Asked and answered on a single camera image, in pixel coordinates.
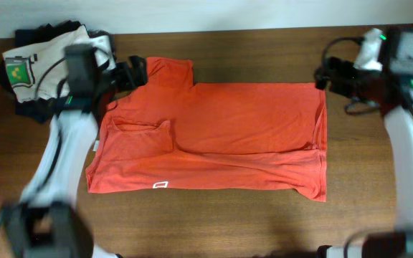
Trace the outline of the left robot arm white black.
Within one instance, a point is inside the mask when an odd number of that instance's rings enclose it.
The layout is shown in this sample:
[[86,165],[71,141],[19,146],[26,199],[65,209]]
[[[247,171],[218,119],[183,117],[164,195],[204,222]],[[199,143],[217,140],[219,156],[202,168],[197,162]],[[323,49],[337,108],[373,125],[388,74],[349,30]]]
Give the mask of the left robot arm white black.
[[70,91],[48,109],[52,119],[41,162],[20,200],[1,206],[0,229],[14,257],[113,257],[94,242],[77,213],[77,188],[105,106],[115,93],[147,83],[147,61],[131,56],[109,70],[88,50],[66,54],[63,62],[67,75],[57,91],[65,84]]

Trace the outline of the orange red t-shirt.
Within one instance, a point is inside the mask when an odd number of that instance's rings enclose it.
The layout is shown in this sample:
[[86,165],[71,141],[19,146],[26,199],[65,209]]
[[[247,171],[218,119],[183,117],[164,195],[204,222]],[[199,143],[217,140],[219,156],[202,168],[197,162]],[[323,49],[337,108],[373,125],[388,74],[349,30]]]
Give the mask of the orange red t-shirt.
[[89,192],[293,189],[326,200],[326,96],[313,83],[195,82],[191,61],[164,57],[148,58],[147,72],[103,118]]

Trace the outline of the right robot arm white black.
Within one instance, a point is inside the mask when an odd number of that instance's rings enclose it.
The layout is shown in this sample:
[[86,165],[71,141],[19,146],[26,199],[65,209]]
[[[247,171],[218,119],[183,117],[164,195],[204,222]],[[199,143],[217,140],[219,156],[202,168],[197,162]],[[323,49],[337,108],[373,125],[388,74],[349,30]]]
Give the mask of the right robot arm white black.
[[397,190],[394,229],[363,229],[339,247],[319,247],[318,257],[413,257],[413,75],[388,67],[360,70],[330,57],[314,78],[320,90],[378,103],[391,141]]

